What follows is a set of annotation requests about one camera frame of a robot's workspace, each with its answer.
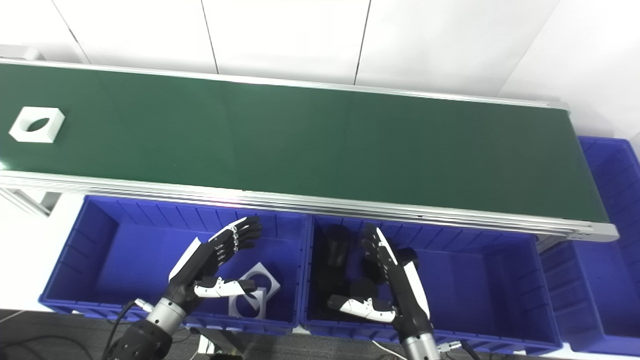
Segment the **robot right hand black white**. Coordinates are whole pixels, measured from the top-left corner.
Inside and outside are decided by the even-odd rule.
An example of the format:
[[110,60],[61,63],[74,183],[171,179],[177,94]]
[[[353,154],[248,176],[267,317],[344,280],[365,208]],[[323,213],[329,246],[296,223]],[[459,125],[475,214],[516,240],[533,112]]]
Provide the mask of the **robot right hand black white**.
[[376,296],[332,294],[329,308],[352,316],[391,324],[400,341],[434,335],[425,290],[418,275],[418,254],[410,247],[397,247],[372,223],[361,232],[365,258],[377,266],[382,280],[389,285],[393,302]]

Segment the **robot left hand black white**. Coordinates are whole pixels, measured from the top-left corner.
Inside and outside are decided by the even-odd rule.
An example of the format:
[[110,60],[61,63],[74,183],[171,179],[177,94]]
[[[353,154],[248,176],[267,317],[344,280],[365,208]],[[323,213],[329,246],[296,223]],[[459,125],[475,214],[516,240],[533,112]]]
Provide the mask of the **robot left hand black white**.
[[252,249],[262,234],[258,216],[237,219],[210,239],[195,239],[169,274],[161,298],[189,315],[203,298],[251,294],[257,287],[251,279],[224,279],[217,276],[220,267],[240,250]]

